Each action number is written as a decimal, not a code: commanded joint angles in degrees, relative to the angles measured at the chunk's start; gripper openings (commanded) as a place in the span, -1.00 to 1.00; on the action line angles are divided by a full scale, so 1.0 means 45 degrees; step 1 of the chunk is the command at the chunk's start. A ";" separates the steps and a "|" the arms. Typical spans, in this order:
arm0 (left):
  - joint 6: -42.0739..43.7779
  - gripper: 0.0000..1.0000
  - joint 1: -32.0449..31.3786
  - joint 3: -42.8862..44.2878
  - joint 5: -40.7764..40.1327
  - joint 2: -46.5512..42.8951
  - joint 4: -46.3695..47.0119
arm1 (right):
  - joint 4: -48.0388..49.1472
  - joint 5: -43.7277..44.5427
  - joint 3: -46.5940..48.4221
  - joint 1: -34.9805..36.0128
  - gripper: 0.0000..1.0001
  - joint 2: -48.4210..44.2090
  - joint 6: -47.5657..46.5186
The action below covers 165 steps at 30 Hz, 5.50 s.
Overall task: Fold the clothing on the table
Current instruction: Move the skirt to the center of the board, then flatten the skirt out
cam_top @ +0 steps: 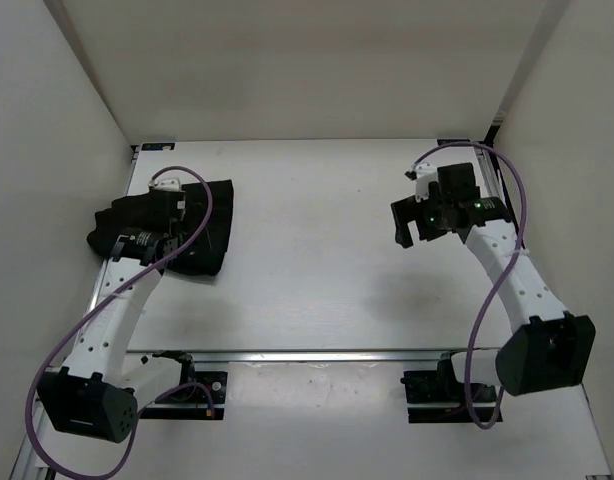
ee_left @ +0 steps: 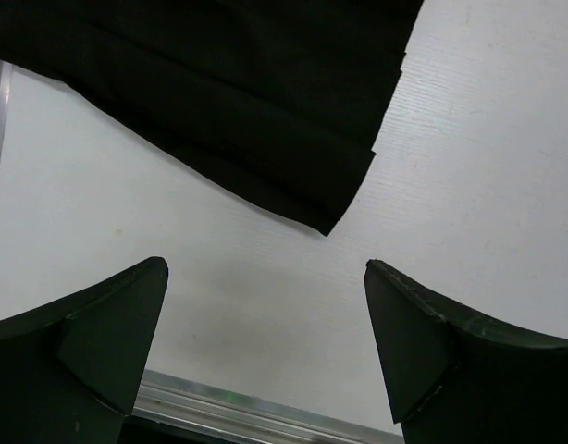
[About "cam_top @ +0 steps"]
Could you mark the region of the black pleated skirt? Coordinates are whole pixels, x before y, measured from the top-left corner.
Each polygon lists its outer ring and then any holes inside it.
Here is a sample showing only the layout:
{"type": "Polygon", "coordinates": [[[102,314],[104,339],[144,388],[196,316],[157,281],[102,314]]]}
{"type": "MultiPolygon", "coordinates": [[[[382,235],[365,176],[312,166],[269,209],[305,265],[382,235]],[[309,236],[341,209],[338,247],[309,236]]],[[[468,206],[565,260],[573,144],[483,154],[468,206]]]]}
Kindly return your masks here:
{"type": "MultiPolygon", "coordinates": [[[[206,227],[184,252],[171,260],[167,269],[184,276],[218,275],[228,250],[234,211],[234,186],[231,180],[208,183],[213,198],[213,208],[206,227]]],[[[173,228],[185,242],[203,220],[207,195],[199,183],[182,186],[185,192],[185,214],[179,225],[173,228]]],[[[167,226],[164,209],[164,193],[150,191],[141,195],[124,196],[112,201],[111,206],[94,214],[95,228],[87,235],[87,243],[98,256],[107,258],[119,235],[127,228],[158,232],[167,226]]]]}

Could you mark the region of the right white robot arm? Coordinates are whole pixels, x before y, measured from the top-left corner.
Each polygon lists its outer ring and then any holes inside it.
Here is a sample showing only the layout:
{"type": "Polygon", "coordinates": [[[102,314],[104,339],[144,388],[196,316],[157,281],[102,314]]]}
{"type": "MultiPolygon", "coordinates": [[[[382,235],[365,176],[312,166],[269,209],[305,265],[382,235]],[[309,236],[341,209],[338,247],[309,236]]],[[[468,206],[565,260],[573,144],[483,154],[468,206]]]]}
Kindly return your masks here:
{"type": "Polygon", "coordinates": [[[395,239],[413,244],[414,223],[422,241],[457,234],[495,287],[510,323],[511,335],[499,349],[453,353],[450,366],[436,375],[436,387],[457,400],[473,383],[500,386],[519,396],[579,385],[586,370],[596,329],[586,315],[576,316],[553,294],[516,232],[503,202],[480,197],[477,187],[456,200],[430,183],[424,199],[411,196],[392,203],[395,239]]]}

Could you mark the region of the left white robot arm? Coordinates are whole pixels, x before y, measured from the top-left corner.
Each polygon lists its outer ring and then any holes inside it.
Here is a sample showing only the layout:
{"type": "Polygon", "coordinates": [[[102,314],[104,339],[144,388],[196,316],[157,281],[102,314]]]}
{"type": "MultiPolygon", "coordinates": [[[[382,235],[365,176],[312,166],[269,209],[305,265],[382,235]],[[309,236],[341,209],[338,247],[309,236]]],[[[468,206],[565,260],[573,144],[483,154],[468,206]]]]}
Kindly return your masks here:
{"type": "Polygon", "coordinates": [[[139,411],[164,392],[175,400],[195,392],[197,377],[185,353],[161,352],[131,371],[123,368],[139,317],[164,273],[157,263],[179,247],[185,215],[181,188],[155,187],[139,199],[121,221],[109,211],[96,216],[93,235],[108,242],[102,310],[60,369],[43,374],[37,388],[58,432],[121,443],[139,411]]]}

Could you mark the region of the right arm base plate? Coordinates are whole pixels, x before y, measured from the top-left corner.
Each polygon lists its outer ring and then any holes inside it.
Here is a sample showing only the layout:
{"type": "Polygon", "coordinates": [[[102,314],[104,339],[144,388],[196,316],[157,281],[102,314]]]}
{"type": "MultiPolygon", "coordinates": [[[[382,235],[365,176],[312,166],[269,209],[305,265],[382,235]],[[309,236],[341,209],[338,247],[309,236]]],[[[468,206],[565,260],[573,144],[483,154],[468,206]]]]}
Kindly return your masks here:
{"type": "Polygon", "coordinates": [[[455,369],[451,358],[461,352],[444,352],[440,357],[406,362],[400,377],[403,385],[408,422],[410,424],[488,424],[502,422],[500,394],[502,388],[476,381],[472,374],[470,414],[464,384],[458,374],[464,367],[455,369]]]}

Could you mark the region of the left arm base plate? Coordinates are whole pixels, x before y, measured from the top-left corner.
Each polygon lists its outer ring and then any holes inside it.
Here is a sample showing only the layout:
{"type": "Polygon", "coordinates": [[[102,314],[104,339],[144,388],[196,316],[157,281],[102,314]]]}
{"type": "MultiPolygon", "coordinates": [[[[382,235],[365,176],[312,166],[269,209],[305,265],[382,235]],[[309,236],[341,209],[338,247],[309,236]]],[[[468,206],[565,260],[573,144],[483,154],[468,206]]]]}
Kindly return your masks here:
{"type": "Polygon", "coordinates": [[[198,366],[185,360],[180,383],[187,387],[158,398],[142,411],[141,418],[194,421],[221,421],[224,418],[228,387],[225,369],[198,366]]]}

